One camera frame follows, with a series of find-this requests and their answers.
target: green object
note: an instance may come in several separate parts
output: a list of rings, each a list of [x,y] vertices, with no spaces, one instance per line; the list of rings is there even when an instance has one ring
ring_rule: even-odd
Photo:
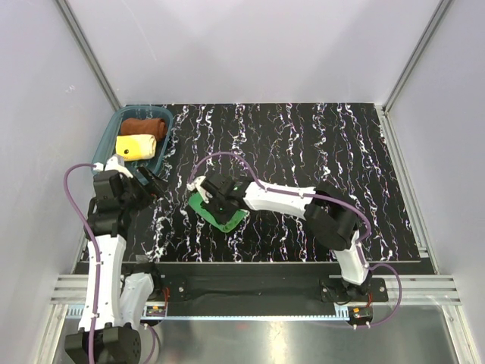
[[[237,210],[233,217],[224,225],[218,224],[215,221],[214,216],[209,211],[202,208],[202,196],[200,193],[194,193],[189,198],[189,206],[193,208],[204,220],[209,224],[214,225],[217,229],[223,233],[229,233],[236,228],[236,226],[247,216],[249,212],[244,210]]]

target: yellow sponge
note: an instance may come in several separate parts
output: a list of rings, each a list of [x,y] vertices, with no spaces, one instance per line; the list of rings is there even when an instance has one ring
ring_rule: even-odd
[[[153,158],[156,146],[157,141],[150,134],[116,137],[116,154],[121,155],[127,162]]]

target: cable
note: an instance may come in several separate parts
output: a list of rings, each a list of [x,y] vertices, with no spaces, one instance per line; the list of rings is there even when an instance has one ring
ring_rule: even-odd
[[[66,193],[67,200],[69,201],[70,205],[73,206],[74,211],[79,216],[80,220],[84,225],[84,229],[89,235],[89,239],[92,241],[92,245],[94,246],[95,250],[95,257],[96,257],[96,270],[95,270],[95,286],[94,286],[94,298],[92,300],[92,318],[91,318],[91,328],[89,329],[89,337],[88,337],[88,357],[89,357],[89,364],[95,364],[94,359],[94,331],[96,327],[96,317],[98,315],[98,298],[99,298],[99,282],[101,280],[101,271],[99,269],[99,265],[101,264],[101,254],[99,252],[99,245],[94,233],[91,230],[91,227],[88,224],[88,221],[84,218],[84,214],[79,210],[76,202],[74,201],[72,195],[69,191],[69,185],[67,184],[67,179],[69,178],[69,174],[80,167],[90,167],[94,168],[95,166],[91,163],[80,163],[78,165],[73,165],[69,168],[66,173],[64,174],[64,192]]]
[[[152,358],[153,356],[153,353],[155,352],[155,340],[158,342],[158,349],[161,350],[161,342],[160,342],[160,337],[158,336],[157,334],[157,331],[155,331],[155,329],[150,326],[150,325],[146,325],[146,327],[149,328],[150,332],[152,333],[152,350],[150,350],[150,354],[148,355],[148,357],[145,359],[145,361],[143,362],[143,364],[148,364],[150,359]]]

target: teal plastic basket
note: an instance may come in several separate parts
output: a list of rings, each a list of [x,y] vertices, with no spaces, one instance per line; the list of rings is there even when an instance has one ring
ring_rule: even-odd
[[[116,137],[120,133],[121,123],[129,118],[162,118],[167,123],[167,136],[163,140],[157,142],[155,156],[153,158],[135,162],[125,162],[128,171],[145,184],[147,180],[136,169],[140,166],[144,166],[154,174],[157,174],[161,169],[161,163],[164,160],[165,150],[167,149],[172,125],[174,124],[174,116],[166,108],[151,105],[131,105],[116,111],[101,138],[101,142],[98,145],[92,163],[106,164],[106,161],[113,156],[115,153]]]

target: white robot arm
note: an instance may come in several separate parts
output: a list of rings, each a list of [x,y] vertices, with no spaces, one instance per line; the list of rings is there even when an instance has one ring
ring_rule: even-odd
[[[308,222],[309,227],[322,245],[332,249],[342,270],[344,281],[361,286],[368,277],[368,264],[359,257],[357,216],[341,206],[327,204],[307,195],[324,194],[343,200],[344,196],[333,186],[323,183],[318,187],[286,187],[243,178],[230,178],[213,174],[197,177],[187,189],[201,194],[202,207],[218,224],[226,224],[239,210],[268,210],[293,215]]]

